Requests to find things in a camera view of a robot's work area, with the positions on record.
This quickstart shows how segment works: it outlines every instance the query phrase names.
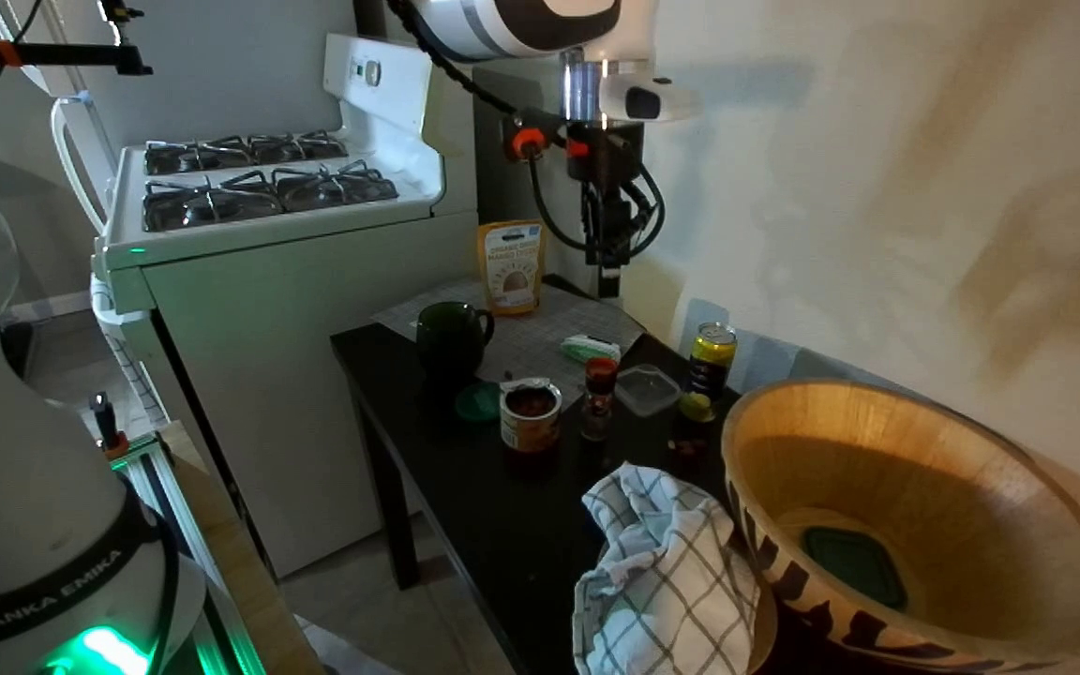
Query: floor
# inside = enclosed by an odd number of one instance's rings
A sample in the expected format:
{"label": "floor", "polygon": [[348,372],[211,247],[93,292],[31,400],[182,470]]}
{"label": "floor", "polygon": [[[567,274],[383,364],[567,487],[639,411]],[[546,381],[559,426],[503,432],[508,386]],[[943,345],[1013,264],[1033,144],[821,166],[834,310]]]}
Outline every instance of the floor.
{"label": "floor", "polygon": [[[89,396],[96,390],[107,394],[118,432],[154,432],[89,310],[36,321],[22,377],[36,394],[82,411],[89,440],[96,440],[89,417]],[[289,577],[279,591],[311,629],[326,632],[326,645],[338,652],[328,655],[333,672],[504,675],[508,665],[498,640],[454,565],[442,559],[426,520],[416,520],[416,544],[423,582],[409,591],[392,586],[377,535]]]}

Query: checkered dish towel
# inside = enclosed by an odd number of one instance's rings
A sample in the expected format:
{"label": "checkered dish towel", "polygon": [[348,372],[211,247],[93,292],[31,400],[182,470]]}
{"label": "checkered dish towel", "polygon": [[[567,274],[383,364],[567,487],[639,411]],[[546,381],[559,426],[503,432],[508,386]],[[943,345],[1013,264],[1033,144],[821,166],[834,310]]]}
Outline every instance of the checkered dish towel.
{"label": "checkered dish towel", "polygon": [[618,464],[582,501],[608,552],[574,586],[578,672],[749,672],[762,586],[727,552],[727,509],[701,487],[639,464]]}

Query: spice jar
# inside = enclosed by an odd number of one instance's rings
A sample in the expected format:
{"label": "spice jar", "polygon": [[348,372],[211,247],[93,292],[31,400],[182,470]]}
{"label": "spice jar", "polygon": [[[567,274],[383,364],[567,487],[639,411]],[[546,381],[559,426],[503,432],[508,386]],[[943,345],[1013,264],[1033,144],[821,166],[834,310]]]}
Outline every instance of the spice jar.
{"label": "spice jar", "polygon": [[613,417],[613,360],[584,364],[582,440],[603,444]]}

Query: stovetop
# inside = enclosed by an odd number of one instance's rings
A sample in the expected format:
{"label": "stovetop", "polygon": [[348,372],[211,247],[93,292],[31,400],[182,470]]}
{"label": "stovetop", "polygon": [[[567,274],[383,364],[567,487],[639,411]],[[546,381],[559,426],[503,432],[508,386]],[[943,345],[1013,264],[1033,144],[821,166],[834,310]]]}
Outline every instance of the stovetop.
{"label": "stovetop", "polygon": [[388,176],[326,132],[148,144],[142,169],[146,231],[396,200]]}

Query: green light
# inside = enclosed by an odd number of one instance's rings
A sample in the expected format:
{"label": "green light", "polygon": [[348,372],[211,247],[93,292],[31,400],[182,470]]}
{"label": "green light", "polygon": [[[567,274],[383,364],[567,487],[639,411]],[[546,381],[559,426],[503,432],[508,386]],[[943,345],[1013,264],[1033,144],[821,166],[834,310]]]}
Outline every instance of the green light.
{"label": "green light", "polygon": [[146,675],[148,659],[118,629],[93,625],[62,640],[48,665],[48,675]]}

